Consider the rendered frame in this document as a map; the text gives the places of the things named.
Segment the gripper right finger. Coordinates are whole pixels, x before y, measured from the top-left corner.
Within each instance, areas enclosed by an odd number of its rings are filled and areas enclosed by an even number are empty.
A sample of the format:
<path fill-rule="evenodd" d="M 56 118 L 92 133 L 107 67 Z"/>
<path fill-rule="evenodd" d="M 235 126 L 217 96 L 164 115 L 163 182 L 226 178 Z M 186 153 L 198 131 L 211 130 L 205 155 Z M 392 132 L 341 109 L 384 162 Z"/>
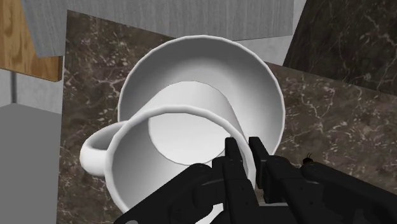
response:
<path fill-rule="evenodd" d="M 354 224 L 358 211 L 369 224 L 397 224 L 397 195 L 309 157 L 296 168 L 269 155 L 259 137 L 249 147 L 265 202 L 285 201 L 297 224 Z"/>

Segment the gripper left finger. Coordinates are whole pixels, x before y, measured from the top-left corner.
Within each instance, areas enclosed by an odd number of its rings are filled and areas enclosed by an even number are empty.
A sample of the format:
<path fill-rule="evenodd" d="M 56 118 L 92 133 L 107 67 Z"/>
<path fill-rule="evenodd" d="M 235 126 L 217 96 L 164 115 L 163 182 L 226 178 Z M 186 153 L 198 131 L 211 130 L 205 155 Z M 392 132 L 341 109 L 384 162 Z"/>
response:
<path fill-rule="evenodd" d="M 247 179 L 234 138 L 225 139 L 225 155 L 212 166 L 193 164 L 113 224 L 199 224 L 217 204 L 221 212 L 209 224 L 261 222 L 254 183 Z"/>

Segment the white mug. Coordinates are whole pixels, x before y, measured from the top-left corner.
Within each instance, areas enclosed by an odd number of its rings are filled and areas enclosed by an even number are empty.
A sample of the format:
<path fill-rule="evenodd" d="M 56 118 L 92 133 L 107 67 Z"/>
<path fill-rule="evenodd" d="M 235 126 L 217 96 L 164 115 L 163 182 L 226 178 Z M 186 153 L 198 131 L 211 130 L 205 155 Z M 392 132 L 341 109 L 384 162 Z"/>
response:
<path fill-rule="evenodd" d="M 81 147 L 80 164 L 102 176 L 113 202 L 128 211 L 189 165 L 211 165 L 238 144 L 246 176 L 256 179 L 253 156 L 227 98 L 198 81 L 164 88 L 124 84 L 118 121 L 92 134 Z"/>

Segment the grey wooden cabinet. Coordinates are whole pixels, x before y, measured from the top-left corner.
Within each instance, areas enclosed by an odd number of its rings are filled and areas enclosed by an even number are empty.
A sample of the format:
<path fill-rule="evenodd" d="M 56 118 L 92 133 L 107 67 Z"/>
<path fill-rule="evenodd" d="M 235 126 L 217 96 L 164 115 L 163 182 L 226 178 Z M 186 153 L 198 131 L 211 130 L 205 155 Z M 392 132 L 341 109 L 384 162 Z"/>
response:
<path fill-rule="evenodd" d="M 231 40 L 289 36 L 294 0 L 20 0 L 38 57 L 65 51 L 67 11 L 170 37 Z"/>

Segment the brown wooden cabinet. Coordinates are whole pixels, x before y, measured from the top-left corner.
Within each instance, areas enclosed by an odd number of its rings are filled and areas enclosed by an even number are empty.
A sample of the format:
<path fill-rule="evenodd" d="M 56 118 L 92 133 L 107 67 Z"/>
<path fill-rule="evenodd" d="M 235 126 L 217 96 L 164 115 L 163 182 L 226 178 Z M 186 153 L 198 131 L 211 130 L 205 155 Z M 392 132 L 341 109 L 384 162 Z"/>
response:
<path fill-rule="evenodd" d="M 0 68 L 49 81 L 62 78 L 62 56 L 37 57 L 21 0 L 0 0 Z"/>

